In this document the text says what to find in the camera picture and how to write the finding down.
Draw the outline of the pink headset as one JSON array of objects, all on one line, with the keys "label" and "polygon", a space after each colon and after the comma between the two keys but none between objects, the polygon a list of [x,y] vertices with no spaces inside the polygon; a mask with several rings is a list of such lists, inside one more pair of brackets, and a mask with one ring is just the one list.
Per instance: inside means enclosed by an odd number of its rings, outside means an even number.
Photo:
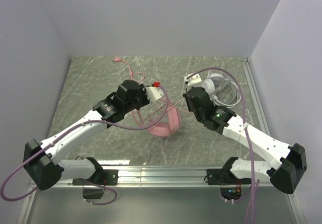
[{"label": "pink headset", "polygon": [[145,127],[153,124],[152,127],[146,130],[151,135],[156,137],[168,137],[179,131],[181,127],[180,113],[185,112],[185,110],[181,109],[178,105],[182,101],[183,99],[180,99],[177,102],[173,102],[173,100],[168,100],[166,102],[165,97],[161,97],[154,102],[156,109],[145,118],[142,117],[139,110],[133,110],[131,115],[138,127]]}]

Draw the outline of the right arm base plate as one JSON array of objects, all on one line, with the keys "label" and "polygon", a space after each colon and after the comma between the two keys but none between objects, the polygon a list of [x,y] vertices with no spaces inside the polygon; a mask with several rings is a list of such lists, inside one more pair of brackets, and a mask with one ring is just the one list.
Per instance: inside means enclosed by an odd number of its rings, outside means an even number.
[{"label": "right arm base plate", "polygon": [[208,185],[237,185],[251,184],[250,178],[239,179],[229,170],[207,169],[204,182]]}]

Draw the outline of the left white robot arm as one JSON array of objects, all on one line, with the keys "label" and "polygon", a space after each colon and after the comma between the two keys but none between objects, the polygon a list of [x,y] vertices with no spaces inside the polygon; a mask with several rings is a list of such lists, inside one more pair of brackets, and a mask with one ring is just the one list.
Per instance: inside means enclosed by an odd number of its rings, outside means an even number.
[{"label": "left white robot arm", "polygon": [[41,142],[35,139],[27,142],[23,160],[32,160],[24,169],[40,190],[47,190],[65,179],[85,179],[102,185],[108,175],[96,159],[66,160],[65,157],[90,136],[122,121],[132,110],[151,103],[150,93],[149,86],[125,80],[117,91],[97,103],[66,130]]}]

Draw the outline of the white headset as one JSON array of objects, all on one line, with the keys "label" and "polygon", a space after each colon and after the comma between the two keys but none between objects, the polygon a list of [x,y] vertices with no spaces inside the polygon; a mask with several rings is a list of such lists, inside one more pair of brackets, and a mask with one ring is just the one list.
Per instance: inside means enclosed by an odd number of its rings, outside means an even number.
[{"label": "white headset", "polygon": [[230,109],[241,101],[240,91],[236,83],[222,73],[209,72],[202,82],[202,87],[208,93],[214,105]]}]

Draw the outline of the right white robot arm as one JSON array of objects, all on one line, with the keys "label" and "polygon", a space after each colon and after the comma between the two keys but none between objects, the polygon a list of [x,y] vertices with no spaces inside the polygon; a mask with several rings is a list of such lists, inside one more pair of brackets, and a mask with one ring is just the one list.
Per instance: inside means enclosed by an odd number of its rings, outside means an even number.
[{"label": "right white robot arm", "polygon": [[249,147],[263,158],[262,161],[247,161],[238,157],[229,158],[220,169],[207,169],[209,185],[250,184],[252,179],[270,182],[279,191],[292,194],[307,169],[305,148],[300,144],[289,145],[278,141],[257,128],[244,123],[230,109],[214,106],[207,92],[196,87],[186,92],[188,110],[207,129],[231,138]]}]

